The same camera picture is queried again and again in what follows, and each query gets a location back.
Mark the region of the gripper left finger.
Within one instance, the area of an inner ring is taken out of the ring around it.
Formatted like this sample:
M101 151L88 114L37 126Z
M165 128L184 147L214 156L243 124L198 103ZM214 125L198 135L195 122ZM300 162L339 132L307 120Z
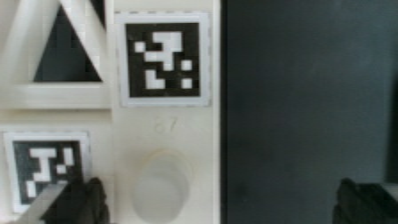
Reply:
M110 224L101 180L51 184L12 224Z

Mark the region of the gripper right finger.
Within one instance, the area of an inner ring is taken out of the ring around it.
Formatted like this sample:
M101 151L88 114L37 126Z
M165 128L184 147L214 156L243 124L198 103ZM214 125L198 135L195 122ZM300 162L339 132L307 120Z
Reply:
M344 178L335 198L332 224L398 224L398 200L378 183Z

